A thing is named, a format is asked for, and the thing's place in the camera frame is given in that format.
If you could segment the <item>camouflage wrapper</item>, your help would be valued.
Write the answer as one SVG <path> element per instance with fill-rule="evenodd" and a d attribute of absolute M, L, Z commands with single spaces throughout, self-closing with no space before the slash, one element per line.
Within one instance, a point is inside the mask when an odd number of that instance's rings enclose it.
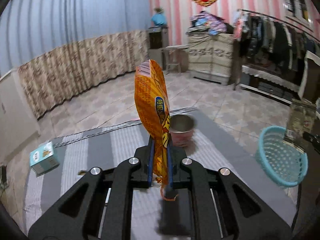
<path fill-rule="evenodd" d="M 316 105 L 307 100 L 293 99 L 284 141 L 299 148 L 306 148 L 303 133 L 311 133 L 316 118 Z"/>

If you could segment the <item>orange snack bag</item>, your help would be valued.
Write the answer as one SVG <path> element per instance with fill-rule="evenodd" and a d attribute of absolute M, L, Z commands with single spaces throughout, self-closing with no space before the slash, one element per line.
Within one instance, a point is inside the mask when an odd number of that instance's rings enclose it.
<path fill-rule="evenodd" d="M 151 139 L 149 176 L 161 186 L 163 200 L 174 202 L 176 196 L 168 198 L 164 195 L 172 169 L 168 154 L 170 105 L 163 70 L 154 60 L 147 60 L 136 68 L 135 106 Z"/>

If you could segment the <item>turquoise plastic laundry basket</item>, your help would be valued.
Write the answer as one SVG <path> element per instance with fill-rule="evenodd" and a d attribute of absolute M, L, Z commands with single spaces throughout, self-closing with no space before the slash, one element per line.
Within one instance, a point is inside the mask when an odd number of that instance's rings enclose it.
<path fill-rule="evenodd" d="M 299 185 L 308 172 L 308 157 L 283 142 L 286 129 L 269 126 L 259 135 L 255 159 L 266 175 L 283 188 Z"/>

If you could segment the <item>low TV bench lace cover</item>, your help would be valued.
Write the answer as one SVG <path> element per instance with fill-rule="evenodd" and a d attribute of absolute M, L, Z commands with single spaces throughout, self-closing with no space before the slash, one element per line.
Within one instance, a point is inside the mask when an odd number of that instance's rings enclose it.
<path fill-rule="evenodd" d="M 253 66 L 242 65 L 238 85 L 241 89 L 261 94 L 285 105 L 291 105 L 293 99 L 298 99 L 297 85 Z"/>

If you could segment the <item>teal tissue box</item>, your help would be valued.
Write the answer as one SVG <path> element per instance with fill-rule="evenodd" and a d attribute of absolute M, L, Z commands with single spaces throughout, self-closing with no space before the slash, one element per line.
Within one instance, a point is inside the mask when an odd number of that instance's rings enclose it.
<path fill-rule="evenodd" d="M 42 144 L 29 154 L 29 166 L 37 176 L 43 175 L 60 165 L 51 141 Z"/>

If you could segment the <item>pink metal cup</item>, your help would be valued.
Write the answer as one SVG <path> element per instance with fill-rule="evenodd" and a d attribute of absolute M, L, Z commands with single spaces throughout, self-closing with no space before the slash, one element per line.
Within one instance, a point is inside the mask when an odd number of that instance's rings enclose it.
<path fill-rule="evenodd" d="M 177 147 L 187 147 L 193 137 L 196 121 L 190 114 L 175 114 L 170 118 L 170 134 L 172 144 Z"/>

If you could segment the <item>clothes rack with garments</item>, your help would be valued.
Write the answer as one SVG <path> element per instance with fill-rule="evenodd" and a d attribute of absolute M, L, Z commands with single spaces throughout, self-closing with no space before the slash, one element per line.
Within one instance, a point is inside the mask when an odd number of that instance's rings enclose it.
<path fill-rule="evenodd" d="M 299 90 L 307 51 L 319 56 L 319 40 L 299 27 L 256 11 L 238 9 L 234 38 L 245 73 Z"/>

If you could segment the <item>white low cabinet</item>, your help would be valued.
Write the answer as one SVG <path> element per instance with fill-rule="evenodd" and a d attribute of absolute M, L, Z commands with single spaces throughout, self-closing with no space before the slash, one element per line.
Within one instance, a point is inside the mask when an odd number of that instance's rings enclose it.
<path fill-rule="evenodd" d="M 12 69 L 1 77 L 1 163 L 8 163 L 39 135 L 18 71 Z"/>

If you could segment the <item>cloth covered cabinet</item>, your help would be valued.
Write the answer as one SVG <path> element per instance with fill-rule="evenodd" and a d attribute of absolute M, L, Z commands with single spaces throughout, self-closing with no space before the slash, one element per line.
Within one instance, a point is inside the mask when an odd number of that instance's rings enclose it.
<path fill-rule="evenodd" d="M 233 42 L 232 34 L 189 34 L 188 70 L 191 77 L 228 85 L 232 75 Z"/>

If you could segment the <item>small wooden side table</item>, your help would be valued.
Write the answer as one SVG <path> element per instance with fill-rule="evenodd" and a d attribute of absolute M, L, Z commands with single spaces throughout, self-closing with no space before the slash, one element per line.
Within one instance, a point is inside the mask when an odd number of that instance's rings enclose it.
<path fill-rule="evenodd" d="M 178 73 L 181 74 L 181 61 L 178 58 L 180 52 L 188 51 L 188 45 L 175 45 L 175 46 L 167 46 L 162 49 L 162 53 L 165 58 L 165 75 L 168 75 L 171 67 L 176 67 Z"/>

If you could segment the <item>pile of colourful clothes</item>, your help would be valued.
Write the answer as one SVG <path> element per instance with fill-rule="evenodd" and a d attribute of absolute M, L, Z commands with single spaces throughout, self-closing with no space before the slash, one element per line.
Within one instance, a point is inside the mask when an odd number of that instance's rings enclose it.
<path fill-rule="evenodd" d="M 191 26 L 187 33 L 207 32 L 209 35 L 233 34 L 234 28 L 225 22 L 223 18 L 213 15 L 207 11 L 201 11 L 199 14 L 191 16 Z"/>

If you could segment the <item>blue floral curtain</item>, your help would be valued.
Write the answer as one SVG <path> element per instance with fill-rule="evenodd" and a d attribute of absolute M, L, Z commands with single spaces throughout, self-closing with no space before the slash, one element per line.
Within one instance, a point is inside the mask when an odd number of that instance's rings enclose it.
<path fill-rule="evenodd" d="M 9 0 L 1 74 L 16 69 L 39 118 L 148 58 L 149 0 Z"/>

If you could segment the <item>grey water dispenser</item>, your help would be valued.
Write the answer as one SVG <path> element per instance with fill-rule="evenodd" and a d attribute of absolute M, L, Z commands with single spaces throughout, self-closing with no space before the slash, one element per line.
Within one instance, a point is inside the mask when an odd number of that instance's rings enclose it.
<path fill-rule="evenodd" d="M 167 26 L 150 27 L 147 34 L 149 59 L 156 61 L 162 69 L 165 69 L 166 59 L 163 51 L 169 45 Z"/>

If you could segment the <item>blue bag on dispenser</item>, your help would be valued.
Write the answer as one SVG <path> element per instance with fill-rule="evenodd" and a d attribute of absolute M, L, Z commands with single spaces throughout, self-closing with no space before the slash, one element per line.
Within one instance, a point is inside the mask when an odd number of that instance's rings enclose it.
<path fill-rule="evenodd" d="M 167 19 L 164 15 L 164 10 L 161 7 L 154 8 L 154 15 L 151 18 L 155 26 L 167 26 Z"/>

